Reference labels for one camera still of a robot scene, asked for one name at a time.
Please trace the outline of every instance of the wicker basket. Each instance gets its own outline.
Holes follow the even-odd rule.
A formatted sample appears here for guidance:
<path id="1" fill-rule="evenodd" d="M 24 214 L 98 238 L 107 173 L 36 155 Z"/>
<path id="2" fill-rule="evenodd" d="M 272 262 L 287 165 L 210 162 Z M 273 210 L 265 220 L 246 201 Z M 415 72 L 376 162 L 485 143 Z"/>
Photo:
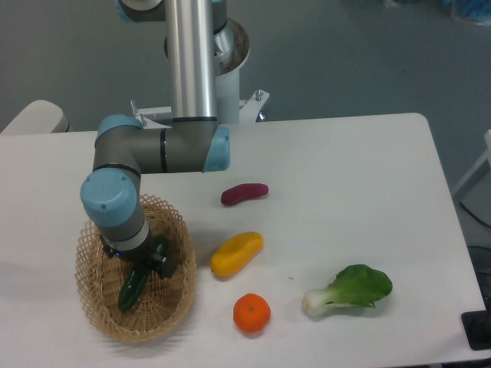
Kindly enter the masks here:
<path id="1" fill-rule="evenodd" d="M 177 270 L 163 280 L 152 272 L 130 311 L 121 312 L 117 303 L 133 265 L 104 254 L 100 232 L 92 221 L 85 224 L 77 247 L 75 277 L 85 315 L 104 335 L 125 343 L 144 342 L 169 332 L 188 311 L 196 286 L 194 249 L 182 216 L 154 196 L 142 195 L 140 203 L 152 232 L 170 240 L 170 257 Z"/>

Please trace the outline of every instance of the orange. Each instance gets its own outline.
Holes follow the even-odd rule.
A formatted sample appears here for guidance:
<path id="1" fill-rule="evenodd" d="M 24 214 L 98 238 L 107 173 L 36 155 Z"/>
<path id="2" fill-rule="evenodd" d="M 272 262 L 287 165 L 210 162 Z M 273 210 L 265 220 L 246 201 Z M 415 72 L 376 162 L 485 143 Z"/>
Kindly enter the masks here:
<path id="1" fill-rule="evenodd" d="M 268 303 L 256 294 L 246 294 L 233 307 L 233 320 L 246 333 L 261 331 L 271 318 Z"/>

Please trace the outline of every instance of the cucumber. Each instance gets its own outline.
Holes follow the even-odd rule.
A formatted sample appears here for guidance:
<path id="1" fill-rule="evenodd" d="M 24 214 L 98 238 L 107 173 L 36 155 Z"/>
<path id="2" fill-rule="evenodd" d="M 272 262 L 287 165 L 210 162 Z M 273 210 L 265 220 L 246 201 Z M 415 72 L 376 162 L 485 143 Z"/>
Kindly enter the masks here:
<path id="1" fill-rule="evenodd" d="M 165 256 L 169 241 L 164 235 L 157 235 L 153 238 L 150 248 L 158 255 Z M 122 312 L 128 312 L 138 301 L 151 273 L 152 268 L 145 261 L 135 263 L 130 276 L 121 288 L 118 307 Z"/>

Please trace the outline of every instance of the robotic arm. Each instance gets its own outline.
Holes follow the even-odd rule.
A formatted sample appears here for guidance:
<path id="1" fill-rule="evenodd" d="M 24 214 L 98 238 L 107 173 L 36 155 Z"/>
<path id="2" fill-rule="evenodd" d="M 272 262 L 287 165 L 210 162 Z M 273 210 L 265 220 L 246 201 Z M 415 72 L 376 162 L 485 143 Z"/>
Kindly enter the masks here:
<path id="1" fill-rule="evenodd" d="M 169 278 L 175 270 L 172 260 L 150 248 L 153 235 L 139 202 L 141 175 L 229 167 L 229 130 L 218 124 L 215 78 L 221 70 L 217 62 L 233 67 L 236 45 L 225 1 L 117 0 L 117 5 L 134 21 L 166 20 L 173 124 L 171 129 L 144 130 L 135 117 L 105 118 L 81 200 L 108 256 L 146 261 L 160 277 Z M 238 111 L 238 98 L 232 103 Z"/>

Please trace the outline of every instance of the gray floor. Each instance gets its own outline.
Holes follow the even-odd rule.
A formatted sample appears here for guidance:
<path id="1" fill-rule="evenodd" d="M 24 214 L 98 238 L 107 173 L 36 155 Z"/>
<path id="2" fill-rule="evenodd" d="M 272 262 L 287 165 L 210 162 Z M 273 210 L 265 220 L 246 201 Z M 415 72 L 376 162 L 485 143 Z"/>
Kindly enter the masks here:
<path id="1" fill-rule="evenodd" d="M 269 120 L 422 113 L 452 187 L 491 128 L 491 28 L 454 21 L 440 0 L 229 0 L 249 33 L 241 98 L 272 94 Z M 164 24 L 126 24 L 111 0 L 0 2 L 0 129 L 33 100 L 75 130 L 112 113 L 170 105 Z M 466 198 L 491 222 L 491 180 Z M 491 234 L 459 211 L 468 243 Z"/>

